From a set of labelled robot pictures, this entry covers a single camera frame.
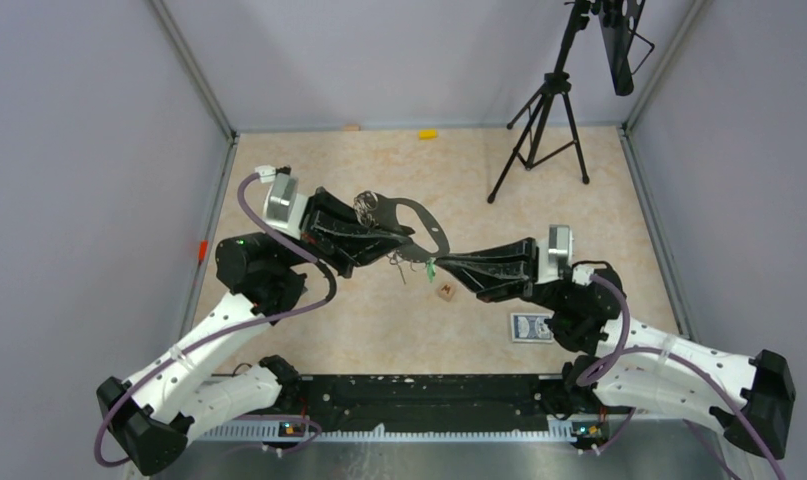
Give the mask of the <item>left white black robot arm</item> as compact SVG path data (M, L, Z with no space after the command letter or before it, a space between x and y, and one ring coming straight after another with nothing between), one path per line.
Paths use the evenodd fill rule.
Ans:
M161 472L200 436L237 417L296 407L297 373L280 357L218 383L210 376L276 322L306 312L300 265L316 267L327 280L329 303L339 278L412 240L411 228L394 216L362 219L324 189L310 196L269 193L259 221L257 232L218 244L217 276L226 293L206 318L139 372L98 387L100 434L111 435L143 475Z

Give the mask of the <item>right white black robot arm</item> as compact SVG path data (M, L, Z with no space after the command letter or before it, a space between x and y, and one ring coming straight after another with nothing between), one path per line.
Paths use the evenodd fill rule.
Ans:
M632 316L622 282L604 261L576 261L573 233L551 226L544 240L440 256L440 268L484 303L519 299L552 315L565 350L565 397L579 412L599 404L683 419L766 459L786 455L796 391L786 358L729 353Z

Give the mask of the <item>metal key holder plate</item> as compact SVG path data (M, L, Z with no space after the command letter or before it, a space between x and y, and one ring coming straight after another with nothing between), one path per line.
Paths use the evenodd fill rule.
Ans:
M410 209L424 231L434 243L433 248L418 244L414 239L416 230L403 224L398 218L398 209ZM386 197L371 190L359 193L353 200L353 209L360 225L372 230L390 232L408 237L411 242L387 255L389 263L399 266L408 263L415 271L416 264L426 265L430 260L450 253L448 237L435 216L421 203L406 197Z

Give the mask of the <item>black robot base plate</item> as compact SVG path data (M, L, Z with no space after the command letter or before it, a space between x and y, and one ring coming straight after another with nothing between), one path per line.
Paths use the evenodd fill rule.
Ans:
M581 415L625 414L559 375L303 375L253 416L299 416L323 432L498 433L544 431Z

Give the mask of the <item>green key tag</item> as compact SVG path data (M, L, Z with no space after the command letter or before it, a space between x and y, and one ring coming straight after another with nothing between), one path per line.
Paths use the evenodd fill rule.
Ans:
M430 259L426 263L426 272L427 272L427 277L428 277L429 282L432 283L434 281L435 277L436 277L436 269L435 269L435 263L434 263L433 259Z

